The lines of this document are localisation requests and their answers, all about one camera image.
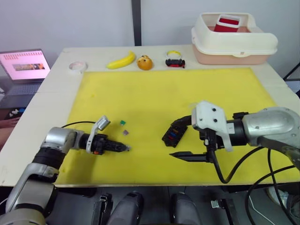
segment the laptop screen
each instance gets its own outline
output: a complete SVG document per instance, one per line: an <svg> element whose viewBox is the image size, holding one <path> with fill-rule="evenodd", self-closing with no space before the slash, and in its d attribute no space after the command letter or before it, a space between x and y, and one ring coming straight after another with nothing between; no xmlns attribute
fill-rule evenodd
<svg viewBox="0 0 300 225"><path fill-rule="evenodd" d="M0 63L13 81L43 80L50 71L41 49L0 52Z"/></svg>

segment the orange with face sticker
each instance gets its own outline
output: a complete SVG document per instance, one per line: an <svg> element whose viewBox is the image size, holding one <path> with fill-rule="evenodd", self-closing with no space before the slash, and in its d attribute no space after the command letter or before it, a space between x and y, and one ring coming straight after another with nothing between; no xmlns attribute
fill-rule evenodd
<svg viewBox="0 0 300 225"><path fill-rule="evenodd" d="M153 67L152 60L147 55L142 55L137 61L137 66L143 70L149 70Z"/></svg>

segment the black pole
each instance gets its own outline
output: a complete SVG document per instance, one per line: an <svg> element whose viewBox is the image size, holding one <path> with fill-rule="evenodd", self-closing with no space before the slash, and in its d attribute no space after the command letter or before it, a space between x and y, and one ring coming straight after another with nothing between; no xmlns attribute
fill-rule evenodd
<svg viewBox="0 0 300 225"><path fill-rule="evenodd" d="M142 46L141 0L131 0L131 8L135 46Z"/></svg>
<svg viewBox="0 0 300 225"><path fill-rule="evenodd" d="M300 66L300 62L283 78L284 81L288 80L288 77Z"/></svg>

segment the yellow mat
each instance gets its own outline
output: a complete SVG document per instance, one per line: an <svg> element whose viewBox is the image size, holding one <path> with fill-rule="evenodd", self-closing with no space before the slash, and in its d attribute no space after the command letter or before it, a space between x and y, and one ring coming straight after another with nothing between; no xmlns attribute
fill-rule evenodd
<svg viewBox="0 0 300 225"><path fill-rule="evenodd" d="M60 168L57 184L85 185L218 185L213 164L189 163L169 156L176 151L205 152L199 133L189 127L176 148L161 140L170 124L190 115L201 100L224 108L228 119L236 112L257 112L275 103L249 68L85 73L68 122L97 121L106 115L109 139L132 147L129 152L102 156L71 150ZM91 124L71 128L90 133ZM129 135L124 136L126 129ZM217 150L224 176L253 147ZM274 169L291 165L281 153L272 152ZM230 184L253 183L269 173L267 151L248 158ZM291 169L278 174L279 182L299 180Z"/></svg>

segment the pink plastic container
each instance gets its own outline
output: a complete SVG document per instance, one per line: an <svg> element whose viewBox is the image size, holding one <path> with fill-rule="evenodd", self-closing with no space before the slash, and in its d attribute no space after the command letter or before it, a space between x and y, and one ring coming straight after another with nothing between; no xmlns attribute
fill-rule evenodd
<svg viewBox="0 0 300 225"><path fill-rule="evenodd" d="M241 18L237 32L214 32L221 14ZM201 64L261 64L277 51L278 40L259 29L247 13L204 13L192 28L195 57Z"/></svg>

